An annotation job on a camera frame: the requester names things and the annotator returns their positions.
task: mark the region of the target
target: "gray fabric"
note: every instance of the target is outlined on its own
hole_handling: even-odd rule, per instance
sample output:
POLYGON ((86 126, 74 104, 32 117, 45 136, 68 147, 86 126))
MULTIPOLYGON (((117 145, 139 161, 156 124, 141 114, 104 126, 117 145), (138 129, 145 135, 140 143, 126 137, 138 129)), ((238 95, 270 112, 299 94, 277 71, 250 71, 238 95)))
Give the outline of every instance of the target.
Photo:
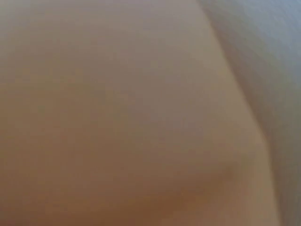
POLYGON ((284 225, 301 225, 301 1, 200 0, 270 142, 284 225))

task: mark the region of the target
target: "bare skin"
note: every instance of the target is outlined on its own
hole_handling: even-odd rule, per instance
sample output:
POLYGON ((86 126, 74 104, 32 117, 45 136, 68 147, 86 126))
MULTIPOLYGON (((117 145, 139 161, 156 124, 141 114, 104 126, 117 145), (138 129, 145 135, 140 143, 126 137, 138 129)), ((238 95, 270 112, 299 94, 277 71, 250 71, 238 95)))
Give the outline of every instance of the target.
POLYGON ((2 225, 277 225, 264 136, 197 3, 18 4, 2 225))

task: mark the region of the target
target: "skin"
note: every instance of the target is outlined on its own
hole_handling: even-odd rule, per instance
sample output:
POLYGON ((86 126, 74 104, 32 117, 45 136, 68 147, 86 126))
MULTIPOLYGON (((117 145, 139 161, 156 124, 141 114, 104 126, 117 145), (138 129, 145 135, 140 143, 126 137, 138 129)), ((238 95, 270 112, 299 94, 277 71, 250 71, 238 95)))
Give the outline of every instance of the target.
POLYGON ((264 136, 196 2, 28 3, 1 8, 2 225, 278 224, 264 136))

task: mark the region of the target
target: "beige surface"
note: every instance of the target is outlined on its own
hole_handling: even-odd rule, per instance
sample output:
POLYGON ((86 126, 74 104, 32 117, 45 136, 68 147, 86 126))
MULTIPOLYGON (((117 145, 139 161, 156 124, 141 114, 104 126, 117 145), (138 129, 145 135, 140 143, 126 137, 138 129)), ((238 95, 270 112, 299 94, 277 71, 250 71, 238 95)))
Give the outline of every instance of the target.
POLYGON ((4 224, 277 224, 267 146, 196 2, 22 12, 0 42, 4 224))

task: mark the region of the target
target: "skin fold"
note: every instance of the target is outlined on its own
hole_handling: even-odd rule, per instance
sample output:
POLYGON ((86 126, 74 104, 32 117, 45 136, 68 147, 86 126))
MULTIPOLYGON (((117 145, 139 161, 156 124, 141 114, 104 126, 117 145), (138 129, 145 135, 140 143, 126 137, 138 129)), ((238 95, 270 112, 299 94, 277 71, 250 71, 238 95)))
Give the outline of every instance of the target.
POLYGON ((0 223, 276 226, 268 146, 194 1, 9 1, 0 223))

